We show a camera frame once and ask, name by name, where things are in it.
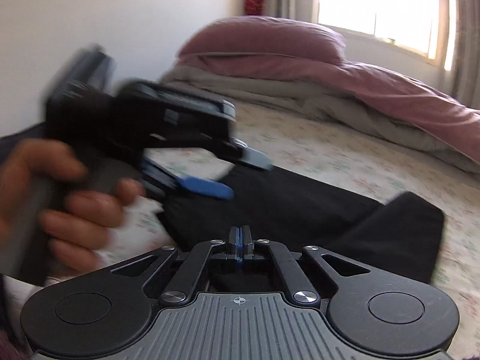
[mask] finger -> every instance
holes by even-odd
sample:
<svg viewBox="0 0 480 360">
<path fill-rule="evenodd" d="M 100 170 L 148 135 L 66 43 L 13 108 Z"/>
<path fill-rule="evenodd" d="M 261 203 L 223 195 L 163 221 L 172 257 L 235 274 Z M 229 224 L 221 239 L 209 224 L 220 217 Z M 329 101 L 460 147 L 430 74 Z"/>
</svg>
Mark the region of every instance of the finger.
<svg viewBox="0 0 480 360">
<path fill-rule="evenodd" d="M 32 173 L 48 174 L 59 180 L 76 180 L 86 168 L 63 142 L 26 139 L 20 143 L 0 170 L 0 216 L 9 219 L 29 186 Z"/>
<path fill-rule="evenodd" d="M 100 258 L 84 247 L 56 238 L 50 240 L 49 246 L 53 255 L 61 263 L 80 273 L 92 272 L 100 266 Z"/>
<path fill-rule="evenodd" d="M 100 249 L 109 240 L 105 227 L 60 211 L 43 212 L 40 223 L 51 236 L 87 249 Z"/>
<path fill-rule="evenodd" d="M 123 178 L 117 184 L 115 195 L 122 205 L 128 206 L 135 202 L 137 196 L 145 196 L 145 189 L 138 181 Z"/>
<path fill-rule="evenodd" d="M 74 192 L 66 198 L 65 207 L 71 214 L 100 226 L 118 227 L 123 222 L 122 204 L 105 193 Z"/>
</svg>

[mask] sunlight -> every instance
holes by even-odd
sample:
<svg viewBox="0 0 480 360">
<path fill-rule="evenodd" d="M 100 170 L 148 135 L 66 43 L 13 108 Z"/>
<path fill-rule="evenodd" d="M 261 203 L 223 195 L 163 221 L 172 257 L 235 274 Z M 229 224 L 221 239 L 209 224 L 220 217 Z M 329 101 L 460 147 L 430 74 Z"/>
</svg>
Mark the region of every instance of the sunlight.
<svg viewBox="0 0 480 360">
<path fill-rule="evenodd" d="M 439 0 L 319 0 L 318 21 L 375 35 L 434 59 Z"/>
<path fill-rule="evenodd" d="M 445 70 L 452 70 L 453 53 L 455 50 L 455 36 L 457 34 L 457 0 L 449 0 L 450 28 L 448 30 L 447 55 L 445 58 Z"/>
</svg>

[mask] black plastic device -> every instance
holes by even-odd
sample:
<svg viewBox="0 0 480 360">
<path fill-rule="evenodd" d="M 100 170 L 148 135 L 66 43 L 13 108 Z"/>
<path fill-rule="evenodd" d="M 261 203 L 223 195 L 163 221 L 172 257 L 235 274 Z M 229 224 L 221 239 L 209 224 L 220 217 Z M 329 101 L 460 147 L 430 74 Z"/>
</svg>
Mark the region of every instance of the black plastic device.
<svg viewBox="0 0 480 360">
<path fill-rule="evenodd" d="M 258 169 L 272 166 L 267 155 L 232 137 L 233 104 L 142 80 L 126 83 L 111 96 L 104 90 L 112 64 L 100 48 L 82 51 L 46 96 L 46 138 L 71 145 L 88 167 L 89 177 L 79 183 L 49 178 L 34 181 L 10 238 L 0 247 L 4 275 L 43 285 L 51 264 L 49 238 L 38 216 L 46 208 L 63 210 L 64 198 L 73 190 L 113 193 L 116 183 L 129 177 L 142 180 L 148 196 L 157 200 L 188 191 L 188 183 L 180 183 L 166 169 L 144 160 L 147 148 L 203 148 L 233 163 Z M 212 192 L 212 183 L 197 182 L 194 191 L 229 197 L 228 190 Z"/>
<path fill-rule="evenodd" d="M 238 292 L 221 292 L 225 275 Z M 253 276 L 270 289 L 244 293 Z M 459 314 L 437 288 L 243 226 L 47 287 L 21 323 L 33 360 L 447 360 Z"/>
</svg>

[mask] triangular cutout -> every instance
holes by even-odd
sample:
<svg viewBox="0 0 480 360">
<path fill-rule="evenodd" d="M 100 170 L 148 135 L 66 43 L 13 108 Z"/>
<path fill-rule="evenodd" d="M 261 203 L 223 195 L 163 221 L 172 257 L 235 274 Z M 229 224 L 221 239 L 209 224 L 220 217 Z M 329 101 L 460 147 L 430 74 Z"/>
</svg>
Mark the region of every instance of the triangular cutout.
<svg viewBox="0 0 480 360">
<path fill-rule="evenodd" d="M 331 254 L 322 254 L 322 258 L 341 276 L 349 277 L 370 272 L 367 268 L 352 264 L 351 262 L 332 256 Z"/>
<path fill-rule="evenodd" d="M 157 258 L 158 256 L 148 256 L 126 266 L 114 269 L 112 273 L 134 278 L 135 276 L 140 276 Z"/>
</svg>

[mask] gray blanket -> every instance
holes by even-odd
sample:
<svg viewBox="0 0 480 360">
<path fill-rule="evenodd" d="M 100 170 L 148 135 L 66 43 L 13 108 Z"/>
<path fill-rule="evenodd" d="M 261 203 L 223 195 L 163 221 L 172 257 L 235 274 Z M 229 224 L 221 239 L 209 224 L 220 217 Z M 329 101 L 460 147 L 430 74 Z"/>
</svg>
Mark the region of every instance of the gray blanket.
<svg viewBox="0 0 480 360">
<path fill-rule="evenodd" d="M 479 164 L 429 133 L 384 115 L 348 93 L 317 83 L 235 78 L 189 66 L 174 67 L 160 81 L 199 94 L 208 91 L 224 98 L 292 111 L 308 119 L 342 123 L 480 175 Z"/>
</svg>

